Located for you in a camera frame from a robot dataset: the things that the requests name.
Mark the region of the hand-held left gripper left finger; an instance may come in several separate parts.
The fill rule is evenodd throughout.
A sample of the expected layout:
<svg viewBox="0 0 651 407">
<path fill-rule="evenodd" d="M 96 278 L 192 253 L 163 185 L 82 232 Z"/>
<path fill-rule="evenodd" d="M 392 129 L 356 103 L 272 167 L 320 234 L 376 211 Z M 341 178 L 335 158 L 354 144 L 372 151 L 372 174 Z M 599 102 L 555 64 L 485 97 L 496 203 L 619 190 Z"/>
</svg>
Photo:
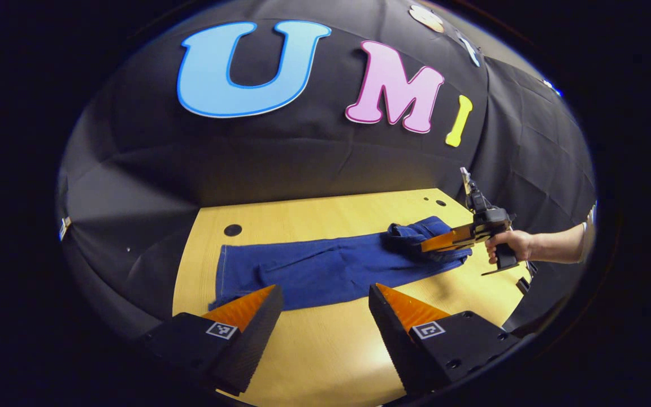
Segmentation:
<svg viewBox="0 0 651 407">
<path fill-rule="evenodd" d="M 137 350 L 197 387 L 239 396 L 250 385 L 283 307 L 282 288 L 272 284 L 201 316 L 176 314 L 138 337 Z"/>
</svg>

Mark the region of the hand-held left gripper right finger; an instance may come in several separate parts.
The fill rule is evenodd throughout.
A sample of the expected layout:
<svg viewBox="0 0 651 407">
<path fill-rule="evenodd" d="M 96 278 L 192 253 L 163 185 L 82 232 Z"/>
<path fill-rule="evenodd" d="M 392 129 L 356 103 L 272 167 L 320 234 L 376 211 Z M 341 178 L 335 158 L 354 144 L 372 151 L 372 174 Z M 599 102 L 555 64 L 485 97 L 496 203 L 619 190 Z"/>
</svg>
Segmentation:
<svg viewBox="0 0 651 407">
<path fill-rule="evenodd" d="M 408 396 L 424 396 L 478 373 L 521 340 L 473 311 L 449 314 L 385 284 L 368 306 Z"/>
</svg>

